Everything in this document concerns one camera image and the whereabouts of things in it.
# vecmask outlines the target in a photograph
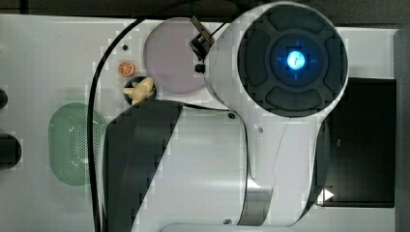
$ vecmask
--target green basket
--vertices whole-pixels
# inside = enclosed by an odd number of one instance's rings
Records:
[[[105,132],[103,116],[94,110],[94,162]],[[48,125],[49,164],[54,175],[70,186],[90,182],[87,152],[87,105],[69,103],[59,108]]]

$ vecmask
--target banana piece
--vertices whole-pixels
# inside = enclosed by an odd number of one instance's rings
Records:
[[[133,82],[132,88],[123,88],[123,92],[132,99],[132,105],[144,101],[155,92],[154,79],[147,77],[139,83]]]

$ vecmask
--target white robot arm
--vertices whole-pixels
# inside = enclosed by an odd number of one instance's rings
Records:
[[[335,27],[304,5],[260,6],[222,32],[205,64],[230,111],[143,101],[108,125],[109,231],[289,226],[308,209],[317,137],[347,84]]]

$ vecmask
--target gray band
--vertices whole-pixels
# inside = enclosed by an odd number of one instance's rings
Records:
[[[238,225],[261,225],[269,213],[273,189],[261,187],[251,177],[248,165],[245,205]]]

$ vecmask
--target white table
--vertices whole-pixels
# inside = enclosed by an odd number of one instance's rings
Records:
[[[69,187],[48,164],[47,127],[69,102],[87,102],[94,70],[112,40],[132,20],[0,15],[0,88],[9,95],[0,131],[14,135],[23,155],[0,172],[0,231],[93,231],[89,187]],[[124,111],[117,62],[132,59],[144,72],[142,49],[158,21],[146,21],[120,43],[102,72],[96,108],[107,122]],[[395,30],[339,28],[348,44],[350,76],[393,76]],[[204,88],[192,94],[159,92],[160,99],[220,107]],[[297,224],[305,231],[393,231],[394,209],[317,209]]]

